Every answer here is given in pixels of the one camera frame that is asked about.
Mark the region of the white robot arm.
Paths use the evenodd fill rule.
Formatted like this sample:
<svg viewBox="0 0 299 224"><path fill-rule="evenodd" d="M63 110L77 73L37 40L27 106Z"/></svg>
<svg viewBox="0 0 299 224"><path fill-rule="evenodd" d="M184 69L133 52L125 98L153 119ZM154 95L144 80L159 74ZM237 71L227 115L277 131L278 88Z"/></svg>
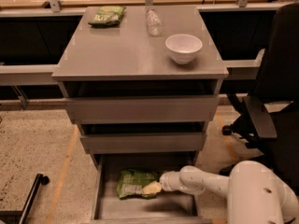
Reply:
<svg viewBox="0 0 299 224"><path fill-rule="evenodd" d="M141 192L180 191L199 195L206 189L227 200L227 224L285 224L299 213L294 191L256 161L238 163L227 176L188 165L178 172L162 174Z"/></svg>

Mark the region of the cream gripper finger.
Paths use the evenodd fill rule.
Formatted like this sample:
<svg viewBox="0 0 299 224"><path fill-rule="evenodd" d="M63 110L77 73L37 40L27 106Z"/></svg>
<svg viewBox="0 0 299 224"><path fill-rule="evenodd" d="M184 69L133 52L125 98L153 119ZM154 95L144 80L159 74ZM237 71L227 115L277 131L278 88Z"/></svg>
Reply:
<svg viewBox="0 0 299 224"><path fill-rule="evenodd" d="M159 182L153 181L142 189L142 193L146 195L157 194L162 191L162 186Z"/></svg>

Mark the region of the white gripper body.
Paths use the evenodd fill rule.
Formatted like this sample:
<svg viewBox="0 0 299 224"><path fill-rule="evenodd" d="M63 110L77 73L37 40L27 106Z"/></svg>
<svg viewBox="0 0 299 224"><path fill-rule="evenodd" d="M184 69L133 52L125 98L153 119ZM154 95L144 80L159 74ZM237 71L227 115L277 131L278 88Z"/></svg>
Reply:
<svg viewBox="0 0 299 224"><path fill-rule="evenodd" d="M179 172L166 172L160 177L160 184L164 191L176 191L180 187Z"/></svg>

